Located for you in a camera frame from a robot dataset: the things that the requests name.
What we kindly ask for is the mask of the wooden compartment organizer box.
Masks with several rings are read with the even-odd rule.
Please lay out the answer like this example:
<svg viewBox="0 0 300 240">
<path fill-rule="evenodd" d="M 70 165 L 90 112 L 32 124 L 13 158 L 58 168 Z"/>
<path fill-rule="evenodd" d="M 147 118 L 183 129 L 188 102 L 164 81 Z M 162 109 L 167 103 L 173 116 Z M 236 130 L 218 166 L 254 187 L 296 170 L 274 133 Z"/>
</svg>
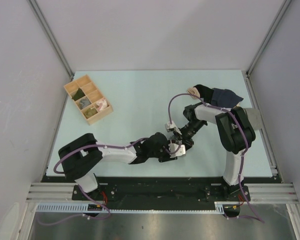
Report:
<svg viewBox="0 0 300 240">
<path fill-rule="evenodd" d="M 88 125 L 113 112 L 113 107 L 102 91 L 86 74 L 63 86 Z"/>
</svg>

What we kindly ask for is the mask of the grey striped underwear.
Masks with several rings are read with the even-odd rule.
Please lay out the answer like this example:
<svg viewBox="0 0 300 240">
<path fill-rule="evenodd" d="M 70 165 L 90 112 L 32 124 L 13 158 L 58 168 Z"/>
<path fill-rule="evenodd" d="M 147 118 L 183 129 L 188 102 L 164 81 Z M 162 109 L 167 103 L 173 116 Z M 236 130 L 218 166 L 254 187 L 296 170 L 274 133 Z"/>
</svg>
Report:
<svg viewBox="0 0 300 240">
<path fill-rule="evenodd" d="M 185 158 L 185 157 L 188 157 L 191 155 L 191 153 L 193 152 L 193 148 L 189 148 L 189 149 L 186 149 L 183 154 L 178 154 L 177 158 Z"/>
</svg>

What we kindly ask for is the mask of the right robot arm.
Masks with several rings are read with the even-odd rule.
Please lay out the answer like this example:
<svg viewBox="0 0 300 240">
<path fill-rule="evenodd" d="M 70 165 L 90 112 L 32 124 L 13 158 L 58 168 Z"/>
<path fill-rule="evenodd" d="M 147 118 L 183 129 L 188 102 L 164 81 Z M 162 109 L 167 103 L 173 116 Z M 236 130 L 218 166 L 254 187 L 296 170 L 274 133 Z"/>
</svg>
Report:
<svg viewBox="0 0 300 240">
<path fill-rule="evenodd" d="M 172 120 L 166 127 L 168 131 L 173 132 L 173 139 L 176 141 L 172 149 L 176 150 L 179 144 L 186 152 L 193 147 L 193 136 L 203 126 L 208 123 L 216 125 L 219 139 L 226 150 L 225 170 L 222 176 L 226 185 L 220 188 L 220 194 L 225 200 L 232 201 L 239 194 L 238 188 L 243 188 L 245 153 L 256 139 L 247 111 L 239 106 L 230 109 L 198 103 L 186 106 L 183 115 L 188 120 L 184 127 L 178 128 Z"/>
</svg>

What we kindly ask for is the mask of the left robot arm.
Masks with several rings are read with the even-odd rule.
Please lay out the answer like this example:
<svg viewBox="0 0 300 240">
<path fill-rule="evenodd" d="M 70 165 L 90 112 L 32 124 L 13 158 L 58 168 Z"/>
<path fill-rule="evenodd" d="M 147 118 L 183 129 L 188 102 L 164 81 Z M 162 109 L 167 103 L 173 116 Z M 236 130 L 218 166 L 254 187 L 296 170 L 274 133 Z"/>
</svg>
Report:
<svg viewBox="0 0 300 240">
<path fill-rule="evenodd" d="M 96 166 L 99 163 L 138 165 L 150 158 L 160 163 L 176 160 L 186 153 L 180 140 L 168 140 L 157 132 L 127 145 L 111 145 L 98 142 L 92 133 L 86 133 L 58 151 L 60 160 L 53 172 L 64 174 L 67 180 L 76 182 L 90 200 L 100 196 Z"/>
</svg>

